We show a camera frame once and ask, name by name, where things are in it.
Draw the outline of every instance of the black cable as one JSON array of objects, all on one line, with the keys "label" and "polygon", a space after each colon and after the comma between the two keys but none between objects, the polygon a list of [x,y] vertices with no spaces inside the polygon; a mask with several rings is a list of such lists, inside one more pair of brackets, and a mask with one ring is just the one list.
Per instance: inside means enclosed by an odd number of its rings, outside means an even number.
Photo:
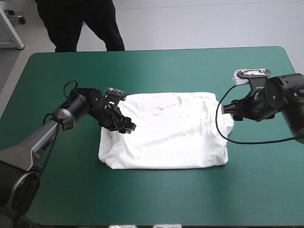
[{"label": "black cable", "polygon": [[234,89],[235,87],[237,87],[236,85],[232,86],[226,93],[225,95],[222,97],[222,99],[219,101],[218,106],[217,106],[217,110],[215,113],[215,126],[218,130],[218,133],[220,134],[220,136],[222,136],[224,139],[226,139],[229,142],[232,143],[236,143],[236,144],[245,144],[245,145],[256,145],[256,144],[269,144],[269,143],[282,143],[282,142],[286,142],[286,141],[290,141],[290,140],[294,140],[294,139],[302,139],[302,137],[292,137],[292,138],[286,138],[286,139],[281,139],[281,140],[273,140],[273,141],[262,141],[262,142],[238,142],[238,141],[234,141],[232,139],[229,139],[225,136],[223,136],[223,134],[220,132],[219,130],[219,126],[218,126],[218,111],[219,111],[219,106],[221,105],[222,101],[225,99],[225,97],[228,95],[228,93]]},{"label": "black cable", "polygon": [[[56,139],[57,139],[57,137],[58,137],[58,135],[59,135],[60,125],[62,125],[62,128],[64,129],[63,119],[58,119],[58,118],[55,117],[54,114],[52,114],[52,113],[48,113],[48,114],[45,115],[45,117],[44,117],[44,119],[43,119],[43,125],[45,124],[46,119],[47,119],[48,116],[52,116],[52,120],[54,120],[54,121],[57,122],[56,131],[55,131],[55,136],[54,136],[54,139],[53,139],[53,141],[52,141],[51,147],[50,147],[49,150],[48,150],[46,160],[45,160],[45,162],[44,162],[44,164],[43,164],[43,166],[42,166],[42,169],[41,169],[41,171],[40,171],[40,173],[39,173],[39,175],[38,175],[37,181],[36,181],[34,187],[32,188],[33,190],[32,190],[31,195],[30,195],[30,197],[29,197],[28,203],[32,202],[33,199],[34,199],[34,197],[35,197],[35,189],[37,188],[37,186],[38,186],[38,184],[39,184],[39,182],[40,182],[41,176],[42,176],[42,174],[43,174],[43,172],[44,172],[44,170],[45,170],[45,168],[46,168],[47,162],[48,162],[48,160],[49,160],[49,158],[50,158],[50,156],[51,156],[51,153],[52,153],[52,151],[53,151],[53,147],[54,147],[55,142],[56,142]],[[24,205],[23,208],[26,209],[26,208],[28,208],[28,207],[29,207],[29,205]],[[25,212],[24,212],[24,211],[21,211],[21,212],[17,215],[15,221],[16,221],[16,222],[20,222],[21,215],[23,215],[23,214],[25,214]]]},{"label": "black cable", "polygon": [[71,84],[72,82],[75,82],[75,86],[74,86],[73,89],[76,89],[77,86],[78,86],[78,82],[77,82],[77,81],[75,81],[75,80],[68,81],[68,82],[65,84],[65,86],[63,87],[63,94],[65,95],[66,98],[68,98],[68,96],[66,95],[66,87],[67,87],[69,84]]}]

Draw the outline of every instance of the folded shirt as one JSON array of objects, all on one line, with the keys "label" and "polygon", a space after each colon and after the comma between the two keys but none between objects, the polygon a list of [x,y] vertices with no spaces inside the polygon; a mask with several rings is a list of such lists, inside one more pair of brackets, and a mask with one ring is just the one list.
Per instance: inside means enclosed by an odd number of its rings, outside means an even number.
[{"label": "folded shirt", "polygon": [[[127,96],[119,103],[136,129],[121,134],[101,129],[98,157],[112,169],[188,169],[228,162],[227,140],[215,125],[218,105],[212,93],[157,93]],[[218,112],[224,136],[233,128],[230,114]]]}]

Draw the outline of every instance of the black pants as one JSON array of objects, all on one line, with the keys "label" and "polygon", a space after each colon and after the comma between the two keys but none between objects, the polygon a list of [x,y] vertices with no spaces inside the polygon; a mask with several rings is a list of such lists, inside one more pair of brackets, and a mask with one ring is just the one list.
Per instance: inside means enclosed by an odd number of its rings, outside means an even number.
[{"label": "black pants", "polygon": [[124,51],[112,0],[86,0],[72,6],[46,8],[37,3],[56,52],[76,51],[83,21],[104,41],[108,51]]}]

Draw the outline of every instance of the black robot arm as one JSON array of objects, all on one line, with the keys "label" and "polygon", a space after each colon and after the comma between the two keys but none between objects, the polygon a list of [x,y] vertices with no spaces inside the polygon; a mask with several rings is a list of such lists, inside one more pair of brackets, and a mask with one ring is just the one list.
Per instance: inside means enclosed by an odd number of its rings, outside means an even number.
[{"label": "black robot arm", "polygon": [[99,125],[110,131],[131,133],[136,125],[125,117],[117,107],[126,99],[127,93],[108,88],[106,97],[100,90],[75,88],[66,96],[66,101],[53,113],[52,119],[27,139],[0,151],[0,227],[41,227],[24,214],[39,188],[43,173],[40,156],[63,131],[72,129],[86,114],[94,117]]},{"label": "black robot arm", "polygon": [[269,75],[267,69],[236,71],[234,79],[242,85],[250,84],[251,91],[243,99],[224,105],[222,112],[232,114],[236,121],[272,119],[282,112],[293,137],[304,143],[304,76],[291,74],[268,79]]}]

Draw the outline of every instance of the gray floor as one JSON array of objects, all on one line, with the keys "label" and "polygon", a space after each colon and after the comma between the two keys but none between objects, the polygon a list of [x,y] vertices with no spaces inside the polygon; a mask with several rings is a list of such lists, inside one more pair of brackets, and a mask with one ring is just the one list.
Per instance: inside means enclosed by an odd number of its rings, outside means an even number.
[{"label": "gray floor", "polygon": [[[25,25],[15,29],[25,49],[0,50],[0,116],[29,56],[52,52],[34,0],[13,0]],[[283,47],[296,72],[304,73],[304,0],[114,0],[126,50]],[[105,51],[86,25],[78,51]]]}]

